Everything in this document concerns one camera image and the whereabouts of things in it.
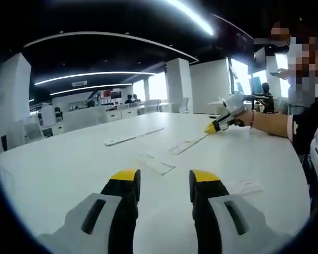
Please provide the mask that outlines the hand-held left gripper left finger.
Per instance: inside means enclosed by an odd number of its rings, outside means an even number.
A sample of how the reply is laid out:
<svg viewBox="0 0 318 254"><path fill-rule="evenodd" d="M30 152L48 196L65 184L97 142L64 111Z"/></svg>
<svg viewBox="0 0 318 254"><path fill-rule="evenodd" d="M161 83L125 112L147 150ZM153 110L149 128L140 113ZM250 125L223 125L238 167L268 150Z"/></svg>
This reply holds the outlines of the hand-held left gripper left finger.
<svg viewBox="0 0 318 254"><path fill-rule="evenodd" d="M38 242L51 253L132 253L138 218L139 169L112 175L65 216L64 224Z"/></svg>

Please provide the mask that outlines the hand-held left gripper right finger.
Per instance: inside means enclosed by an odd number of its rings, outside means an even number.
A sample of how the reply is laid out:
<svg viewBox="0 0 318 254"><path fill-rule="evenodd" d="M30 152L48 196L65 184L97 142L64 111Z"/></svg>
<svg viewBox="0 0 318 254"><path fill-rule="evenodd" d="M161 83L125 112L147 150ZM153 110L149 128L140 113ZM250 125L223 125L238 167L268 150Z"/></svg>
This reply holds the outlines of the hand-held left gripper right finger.
<svg viewBox="0 0 318 254"><path fill-rule="evenodd" d="M189 187L198 253L277 253L289 240L242 196L230 194L215 174L191 170Z"/></svg>

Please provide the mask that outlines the person's right hand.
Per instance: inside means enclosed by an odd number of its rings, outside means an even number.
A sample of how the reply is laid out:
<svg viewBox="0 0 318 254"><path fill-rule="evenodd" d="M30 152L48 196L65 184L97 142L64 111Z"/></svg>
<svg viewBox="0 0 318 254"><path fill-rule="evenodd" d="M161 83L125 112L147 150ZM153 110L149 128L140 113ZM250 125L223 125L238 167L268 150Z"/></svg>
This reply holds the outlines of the person's right hand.
<svg viewBox="0 0 318 254"><path fill-rule="evenodd" d="M252 127L255 118L255 111L244 110L241 114L235 117L235 125L244 127Z"/></svg>

